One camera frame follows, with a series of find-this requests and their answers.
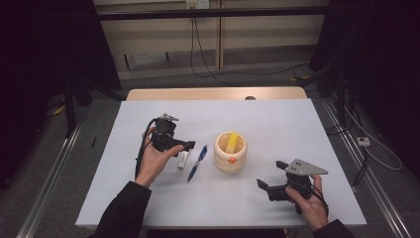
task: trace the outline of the blue pen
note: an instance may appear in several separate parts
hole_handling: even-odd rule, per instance
[[[197,171],[198,166],[200,165],[200,162],[204,159],[204,156],[206,155],[206,153],[207,153],[207,145],[203,147],[203,150],[201,150],[200,156],[198,157],[198,161],[195,163],[194,167],[192,168],[191,173],[189,173],[187,182],[189,182],[192,179],[192,177],[194,177],[194,174]]]

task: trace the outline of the cup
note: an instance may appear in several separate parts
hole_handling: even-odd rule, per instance
[[[238,141],[233,153],[226,153],[232,133],[238,135]],[[244,167],[247,160],[247,151],[248,144],[242,135],[237,132],[225,132],[218,136],[214,142],[214,163],[222,172],[234,174]]]

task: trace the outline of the hand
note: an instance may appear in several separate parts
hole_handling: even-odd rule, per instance
[[[314,179],[313,191],[322,196],[321,177],[311,177]],[[299,204],[300,209],[302,210],[302,216],[306,220],[306,223],[308,223],[308,226],[312,232],[328,224],[324,203],[322,203],[319,198],[312,195],[311,198],[306,200],[296,189],[290,186],[286,188],[286,193],[290,196],[290,198],[293,199],[294,202]]]
[[[160,152],[151,144],[149,135],[155,130],[152,127],[145,141],[145,153],[143,154],[142,163],[140,165],[139,175],[136,177],[135,182],[149,187],[155,181],[158,175],[163,171],[167,161],[174,155],[178,154],[183,150],[183,146],[178,145],[170,148],[165,152]]]

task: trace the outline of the power strip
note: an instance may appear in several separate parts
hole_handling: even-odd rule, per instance
[[[186,0],[186,9],[196,9],[197,0]]]
[[[370,141],[368,140],[368,137],[358,137],[358,145],[360,147],[369,147]]]

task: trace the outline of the power cord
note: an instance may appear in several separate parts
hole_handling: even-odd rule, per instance
[[[147,143],[147,144],[145,145],[146,137],[148,136],[149,129],[151,128],[152,124],[153,124],[154,122],[156,122],[156,121],[157,121],[157,119],[153,119],[153,120],[149,123],[149,125],[146,127],[146,131],[145,131],[145,133],[143,134],[142,145],[140,146],[139,154],[138,154],[138,156],[137,156],[137,158],[136,158],[137,162],[136,162],[136,173],[135,173],[135,178],[136,178],[136,177],[137,177],[137,175],[139,174],[139,171],[140,171],[140,165],[141,165],[141,163],[142,163],[143,154],[145,153],[146,146],[149,144],[149,143]]]
[[[284,73],[284,72],[287,72],[287,71],[290,71],[290,70],[292,70],[292,71],[293,71],[293,75],[295,75],[295,76],[296,76],[296,73],[295,73],[295,71],[294,71],[296,68],[298,68],[298,67],[300,67],[300,66],[304,66],[304,65],[308,65],[308,64],[309,64],[308,62],[305,62],[305,63],[300,63],[300,64],[297,64],[297,65],[292,66],[292,67],[290,67],[290,68],[283,69],[283,70],[279,70],[279,71],[274,71],[274,72],[262,72],[262,73],[258,73],[258,72],[217,72],[217,73],[214,73],[214,72],[212,72],[212,71],[210,70],[210,68],[208,67],[207,60],[206,60],[206,58],[205,58],[205,56],[204,56],[203,49],[202,49],[202,47],[201,47],[201,41],[200,41],[199,33],[198,33],[197,21],[196,21],[196,19],[195,19],[195,18],[191,18],[191,24],[192,24],[192,29],[191,29],[191,52],[190,52],[190,66],[191,66],[191,70],[192,70],[192,72],[193,72],[196,76],[199,76],[199,77],[213,77],[213,78],[214,78],[216,81],[218,81],[218,82],[221,82],[221,83],[224,83],[224,84],[228,84],[228,85],[230,85],[230,86],[235,86],[235,87],[237,87],[237,85],[234,85],[234,84],[229,83],[229,82],[222,81],[222,80],[218,79],[216,76],[217,76],[217,75],[229,75],[229,74],[242,74],[242,75],[258,75],[258,76],[265,76],[265,75],[280,74],[280,73]],[[199,45],[199,48],[200,48],[200,53],[201,53],[201,56],[202,56],[202,58],[203,58],[203,60],[204,60],[204,64],[205,64],[205,66],[206,66],[206,68],[207,68],[207,71],[210,73],[210,74],[208,74],[208,75],[198,74],[198,73],[194,70],[194,66],[193,66],[193,63],[192,63],[192,52],[194,51],[194,25],[195,25],[196,38],[197,38],[198,45]]]
[[[362,126],[362,119],[361,119],[361,116],[359,114],[359,111],[356,109],[356,105],[354,107],[354,110],[356,112],[356,116],[358,118],[359,124]],[[362,131],[359,127],[357,128],[357,131],[358,131],[358,135],[360,137],[365,136],[364,131]],[[367,168],[368,168],[368,150],[367,150],[366,147],[364,147],[364,161],[362,163],[361,168],[359,169],[358,174],[355,177],[355,180],[353,181],[353,186],[357,186],[362,181],[362,178],[364,177]]]
[[[355,97],[352,96],[352,98],[350,100],[350,113],[353,113],[354,110],[356,110],[356,102],[355,102]],[[342,124],[339,123],[337,125],[334,125],[332,127],[329,127],[327,129],[325,129],[325,132],[327,133],[328,136],[333,136],[333,135],[338,135],[338,134],[346,133],[346,132],[349,132],[352,129],[352,127],[353,127],[353,120],[350,119],[350,122],[347,123],[347,121],[349,119],[349,116],[346,114],[345,117],[346,117],[345,118],[345,120],[346,120],[345,125],[342,125]],[[341,129],[341,130],[339,130],[337,132],[331,132],[332,130],[337,129],[337,128],[340,128],[340,127],[345,127],[345,128],[344,129]]]
[[[370,151],[368,151],[368,149],[367,149],[367,147],[365,147],[365,150],[367,150],[367,153],[371,156],[371,157],[373,157],[376,161],[378,161],[380,164],[382,164],[383,166],[385,166],[385,167],[387,167],[387,168],[389,168],[389,169],[391,169],[391,170],[395,170],[395,171],[399,171],[399,170],[401,170],[402,169],[402,163],[401,163],[401,160],[398,158],[398,156],[396,156],[391,150],[389,150],[386,146],[384,146],[379,140],[377,140],[375,137],[373,137],[371,134],[369,134],[357,121],[356,121],[356,119],[352,116],[352,115],[350,115],[350,117],[352,117],[352,119],[353,119],[353,121],[356,123],[356,125],[358,125],[358,127],[363,131],[363,132],[365,132],[369,137],[371,137],[374,141],[376,141],[377,143],[379,143],[382,147],[384,147],[392,156],[394,156],[396,159],[397,159],[397,161],[398,161],[398,163],[399,163],[399,167],[398,168],[394,168],[394,167],[391,167],[391,166],[389,166],[389,165],[387,165],[387,164],[385,164],[384,162],[382,162],[381,160],[379,160],[378,158],[376,158]]]
[[[311,192],[312,195],[314,195],[315,197],[317,197],[324,204],[325,212],[326,212],[327,217],[328,217],[328,214],[330,213],[330,208],[328,207],[328,204],[327,204],[327,202],[324,199],[324,194],[321,192],[320,189],[318,189],[318,187],[312,185],[312,188],[315,188],[315,190],[317,190],[319,192],[319,194],[316,193],[313,189],[309,189],[308,187],[306,187],[306,186],[304,186],[304,185],[302,185],[302,184],[300,184],[298,182],[294,182],[292,180],[290,180],[289,182],[292,183],[293,185],[297,185],[297,186],[299,186],[299,187],[301,187],[301,188],[303,188],[303,189]]]

